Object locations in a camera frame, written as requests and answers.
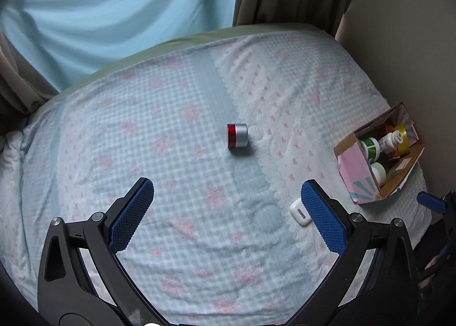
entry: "white wall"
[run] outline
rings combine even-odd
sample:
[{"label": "white wall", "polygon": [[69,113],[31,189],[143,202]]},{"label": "white wall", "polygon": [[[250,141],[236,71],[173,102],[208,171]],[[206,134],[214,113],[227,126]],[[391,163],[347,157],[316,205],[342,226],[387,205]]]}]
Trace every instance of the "white wall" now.
[{"label": "white wall", "polygon": [[456,0],[352,0],[336,39],[424,134],[428,190],[456,188]]}]

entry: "bed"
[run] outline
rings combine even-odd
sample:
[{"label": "bed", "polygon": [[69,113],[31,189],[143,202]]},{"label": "bed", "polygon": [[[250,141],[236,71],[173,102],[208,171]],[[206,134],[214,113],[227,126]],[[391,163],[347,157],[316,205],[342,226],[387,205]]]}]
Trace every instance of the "bed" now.
[{"label": "bed", "polygon": [[[147,299],[174,324],[281,324],[337,259],[313,224],[289,214],[304,181],[369,220],[402,218],[413,247],[430,224],[416,202],[426,190],[418,164],[402,190],[359,206],[338,173],[334,145],[387,108],[350,55],[311,25],[238,26],[139,52],[6,135],[0,260],[36,307],[51,219],[86,220],[147,177],[154,201],[118,253]],[[227,123],[249,126],[247,148],[227,149]]]}]

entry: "yellow tape roll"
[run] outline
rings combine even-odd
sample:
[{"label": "yellow tape roll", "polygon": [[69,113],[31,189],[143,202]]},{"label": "yellow tape roll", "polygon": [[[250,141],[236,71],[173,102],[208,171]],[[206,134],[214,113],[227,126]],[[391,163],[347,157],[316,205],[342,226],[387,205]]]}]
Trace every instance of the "yellow tape roll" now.
[{"label": "yellow tape roll", "polygon": [[400,134],[402,135],[402,139],[404,140],[402,144],[398,146],[399,150],[399,155],[404,156],[410,153],[410,144],[409,144],[409,139],[407,137],[407,132],[405,130],[404,125],[398,124],[397,126],[394,127],[394,130],[398,130]]}]

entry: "cardboard box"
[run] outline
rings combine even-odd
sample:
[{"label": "cardboard box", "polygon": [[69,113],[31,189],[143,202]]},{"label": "cardboard box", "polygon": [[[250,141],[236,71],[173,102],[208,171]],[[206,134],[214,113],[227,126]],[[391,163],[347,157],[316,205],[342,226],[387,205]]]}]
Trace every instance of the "cardboard box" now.
[{"label": "cardboard box", "polygon": [[[402,123],[405,126],[410,143],[410,153],[400,159],[386,161],[387,165],[382,163],[387,177],[386,183],[380,187],[369,163],[364,158],[359,140],[375,137],[373,134],[378,132],[385,122],[392,122],[394,126]],[[339,173],[352,200],[357,204],[364,204],[383,200],[402,188],[424,148],[425,142],[422,135],[419,134],[416,124],[412,121],[405,105],[399,103],[350,133],[334,147],[334,154],[337,157]]]}]

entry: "light blue curtain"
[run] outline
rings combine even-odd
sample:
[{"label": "light blue curtain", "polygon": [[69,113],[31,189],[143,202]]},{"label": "light blue curtain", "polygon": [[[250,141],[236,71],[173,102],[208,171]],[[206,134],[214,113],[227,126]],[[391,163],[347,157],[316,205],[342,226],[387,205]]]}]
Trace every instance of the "light blue curtain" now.
[{"label": "light blue curtain", "polygon": [[57,90],[158,43],[232,25],[235,0],[2,0],[0,29]]}]

